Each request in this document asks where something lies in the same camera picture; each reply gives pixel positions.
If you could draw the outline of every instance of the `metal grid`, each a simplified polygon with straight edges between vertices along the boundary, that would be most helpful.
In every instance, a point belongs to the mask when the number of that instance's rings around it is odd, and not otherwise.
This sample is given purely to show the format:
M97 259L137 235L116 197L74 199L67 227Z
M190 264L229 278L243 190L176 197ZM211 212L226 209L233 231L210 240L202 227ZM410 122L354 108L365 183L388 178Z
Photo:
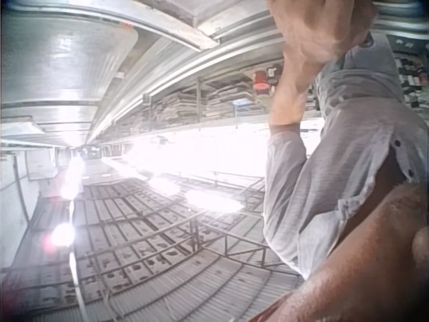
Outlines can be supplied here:
M249 296L239 312L228 313L239 318L262 294L261 290L267 285L265 280L268 281L272 274L292 279L292 284L285 284L290 289L302 280L263 244L261 215L255 211L260 208L264 195L261 178L247 178L251 182L247 186L227 184L219 179L175 176L169 179L179 184L185 193L190 189L216 190L242 202L245 209L240 213L219 216L218 213L191 207L181 195L168 198L137 179L85 186L82 197L75 200L77 238L74 247L84 301L88 314L97 314L96 321L114 321L124 317L130 321L146 321L140 319L141 314L157 314L152 310L161 315L169 314L171 321L198 320L201 312L220 305L222 294L229 292L230 288L237 290L236 284L241 283L243 276L249 272L261 272L258 274L263 276L258 282L249 286ZM43 199L38 209L14 265L2 273L8 273L5 287L13 287L20 294L20 307L31 311L32 315L43 314L41 317L47 318L43 321L49 321L48 316L78 310L68 267L68 252L50 254L42 250L44 238L57 224L66 220L68 203ZM142 304L140 294L136 303L139 306L134 308L128 307L129 297L123 300L124 294L138 290L145 292L150 283L156 283L155 289L162 288L168 280L168 272L181 272L189 263L201 263L204 258L213 259L214 263L208 263L199 273L189 270L189 279L193 282L189 280L180 284L180 274L173 275L175 287L167 295L162 295L163 301L161 297L154 297ZM210 276L216 276L222 270L225 270L225 275L219 283L208 286L207 290L199 289L201 278L206 283L213 283L214 277ZM191 301L184 292L193 294L194 291L187 288L198 288L199 306L175 304L178 299ZM91 310L93 306L97 307L95 311ZM220 317L221 307L216 310ZM51 311L58 313L46 315ZM169 319L161 319L160 316L156 321Z

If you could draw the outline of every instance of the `shirt sleeve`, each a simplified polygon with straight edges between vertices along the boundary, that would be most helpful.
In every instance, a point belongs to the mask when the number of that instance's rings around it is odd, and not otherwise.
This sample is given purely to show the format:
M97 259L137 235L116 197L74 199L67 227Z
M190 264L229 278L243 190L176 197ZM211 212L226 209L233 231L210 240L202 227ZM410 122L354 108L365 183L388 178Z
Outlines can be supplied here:
M286 214L307 156L304 142L296 131L272 136L267 152L263 232L270 244Z

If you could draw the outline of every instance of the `shirt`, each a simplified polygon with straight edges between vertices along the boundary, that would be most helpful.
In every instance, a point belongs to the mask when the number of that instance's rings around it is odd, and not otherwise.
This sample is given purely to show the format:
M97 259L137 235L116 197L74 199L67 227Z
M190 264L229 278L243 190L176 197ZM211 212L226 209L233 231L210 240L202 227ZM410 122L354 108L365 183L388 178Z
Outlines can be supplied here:
M384 77L355 70L326 79L318 89L326 123L309 159L298 133L269 139L264 236L305 279L372 193L390 147L408 182L428 178L429 129Z

